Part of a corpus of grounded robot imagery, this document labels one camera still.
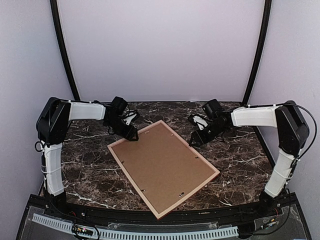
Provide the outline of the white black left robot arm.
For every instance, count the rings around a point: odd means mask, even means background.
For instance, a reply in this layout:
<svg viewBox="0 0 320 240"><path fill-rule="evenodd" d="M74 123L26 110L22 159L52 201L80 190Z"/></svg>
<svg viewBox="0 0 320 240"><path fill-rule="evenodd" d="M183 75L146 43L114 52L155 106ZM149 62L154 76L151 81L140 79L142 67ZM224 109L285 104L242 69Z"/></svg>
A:
<svg viewBox="0 0 320 240"><path fill-rule="evenodd" d="M38 136L36 145L40 145L36 151L42 153L41 171L44 176L45 192L53 198L65 196L61 153L72 121L102 121L111 135L118 135L128 141L137 141L138 130L132 122L139 116L137 110L130 110L128 103L118 96L110 103L51 97L36 122Z"/></svg>

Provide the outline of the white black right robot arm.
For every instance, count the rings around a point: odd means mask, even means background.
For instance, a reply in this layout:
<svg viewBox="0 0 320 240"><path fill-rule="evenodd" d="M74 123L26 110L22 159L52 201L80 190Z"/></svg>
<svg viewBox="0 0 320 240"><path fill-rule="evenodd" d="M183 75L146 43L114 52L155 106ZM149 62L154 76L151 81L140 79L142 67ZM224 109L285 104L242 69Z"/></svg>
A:
<svg viewBox="0 0 320 240"><path fill-rule="evenodd" d="M202 106L206 116L191 114L188 121L197 127L190 135L189 146L199 148L233 127L254 126L277 129L279 153L272 174L255 205L255 213L266 217L275 208L276 198L292 178L297 163L308 151L305 147L310 128L293 100L269 105L247 105L224 109L216 99Z"/></svg>

